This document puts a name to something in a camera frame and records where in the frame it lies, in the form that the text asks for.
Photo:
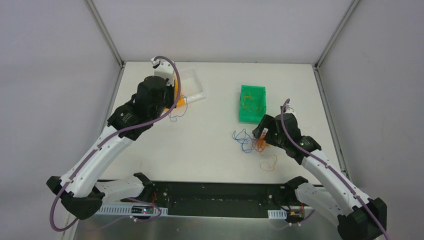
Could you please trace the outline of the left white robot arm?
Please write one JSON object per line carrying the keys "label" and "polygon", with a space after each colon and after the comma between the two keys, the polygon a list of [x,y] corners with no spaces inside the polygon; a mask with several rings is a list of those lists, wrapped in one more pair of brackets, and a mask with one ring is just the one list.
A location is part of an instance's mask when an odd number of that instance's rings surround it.
{"label": "left white robot arm", "polygon": [[97,141],[77,165],[61,177],[51,176],[47,180],[47,186],[56,195],[54,202],[61,202],[78,220],[85,220],[104,204],[127,198],[149,201],[153,195],[152,182],[142,173],[107,182],[100,182],[99,178],[123,150],[176,107],[180,94],[178,78],[171,83],[153,75],[140,82],[137,92],[115,109]]}

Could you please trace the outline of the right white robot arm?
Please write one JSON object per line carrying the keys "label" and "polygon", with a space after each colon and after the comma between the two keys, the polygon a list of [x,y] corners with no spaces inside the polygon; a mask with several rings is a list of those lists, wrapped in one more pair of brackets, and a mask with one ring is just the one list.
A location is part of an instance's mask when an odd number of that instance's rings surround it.
{"label": "right white robot arm", "polygon": [[335,169],[322,147],[311,136],[302,135],[294,114],[275,117],[264,115],[253,130],[274,147],[310,172],[325,188],[318,190],[301,176],[286,182],[284,200],[312,207],[335,225],[343,240],[374,240],[387,235],[387,205],[381,198],[371,198]]}

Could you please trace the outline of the green plastic bin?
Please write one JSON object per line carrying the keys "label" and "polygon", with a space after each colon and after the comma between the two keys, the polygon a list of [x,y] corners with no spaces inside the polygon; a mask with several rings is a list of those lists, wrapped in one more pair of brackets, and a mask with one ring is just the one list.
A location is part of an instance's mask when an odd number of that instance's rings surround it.
{"label": "green plastic bin", "polygon": [[239,121],[258,124],[267,111],[266,88],[242,85],[240,93]]}

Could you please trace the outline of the white translucent plastic bin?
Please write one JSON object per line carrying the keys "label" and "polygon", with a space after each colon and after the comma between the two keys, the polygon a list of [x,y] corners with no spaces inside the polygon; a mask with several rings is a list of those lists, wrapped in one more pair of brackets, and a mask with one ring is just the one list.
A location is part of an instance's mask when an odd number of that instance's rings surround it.
{"label": "white translucent plastic bin", "polygon": [[190,67],[179,72],[181,93],[187,103],[193,103],[206,98],[206,92],[195,68]]}

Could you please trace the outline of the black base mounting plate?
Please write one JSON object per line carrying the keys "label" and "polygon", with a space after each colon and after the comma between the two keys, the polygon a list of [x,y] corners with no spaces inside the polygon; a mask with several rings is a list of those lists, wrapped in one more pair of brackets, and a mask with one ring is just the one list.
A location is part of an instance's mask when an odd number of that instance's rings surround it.
{"label": "black base mounting plate", "polygon": [[187,217],[267,218],[301,205],[283,184],[259,183],[155,181],[139,199]]}

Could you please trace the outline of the right aluminium frame rail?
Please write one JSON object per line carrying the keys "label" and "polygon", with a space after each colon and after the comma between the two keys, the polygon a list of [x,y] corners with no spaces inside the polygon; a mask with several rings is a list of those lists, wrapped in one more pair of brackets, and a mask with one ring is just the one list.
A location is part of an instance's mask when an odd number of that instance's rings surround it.
{"label": "right aluminium frame rail", "polygon": [[341,34],[344,31],[345,27],[347,26],[349,20],[352,18],[352,16],[354,15],[356,9],[358,8],[358,6],[361,3],[362,3],[362,0],[351,0],[350,1],[349,5],[348,5],[348,7],[346,9],[346,11],[344,12],[342,18],[340,19],[340,21],[337,24],[334,32],[332,33],[329,41],[325,45],[325,47],[324,47],[321,55],[319,56],[317,62],[314,65],[317,70],[323,65],[323,63],[328,58],[331,50],[336,45],[337,40],[341,36]]}

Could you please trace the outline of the aluminium frame rail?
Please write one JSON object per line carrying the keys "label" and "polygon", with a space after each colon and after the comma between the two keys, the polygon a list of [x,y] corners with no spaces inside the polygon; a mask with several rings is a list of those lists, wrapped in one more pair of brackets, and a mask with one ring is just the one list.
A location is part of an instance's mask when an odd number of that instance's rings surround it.
{"label": "aluminium frame rail", "polygon": [[348,7],[346,9],[346,11],[344,12],[342,18],[340,19],[340,21],[337,24],[334,32],[332,33],[329,41],[325,45],[325,47],[324,47],[321,55],[319,56],[317,62],[314,65],[317,70],[323,65],[323,63],[328,58],[331,50],[336,45],[337,40],[341,36],[341,34],[344,31],[345,27],[347,26],[349,20],[352,18],[352,16],[354,15],[356,9],[358,8],[358,6],[361,3],[362,3],[362,0],[351,0],[350,1],[349,5],[348,5]]}
{"label": "aluminium frame rail", "polygon": [[116,47],[112,36],[110,35],[107,26],[105,22],[103,21],[103,18],[93,0],[85,0],[84,1],[90,14],[92,15],[92,18],[99,29],[100,34],[102,35],[106,45],[108,46],[112,56],[114,57],[116,63],[118,66],[122,69],[124,67],[125,61],[122,59],[118,48]]}

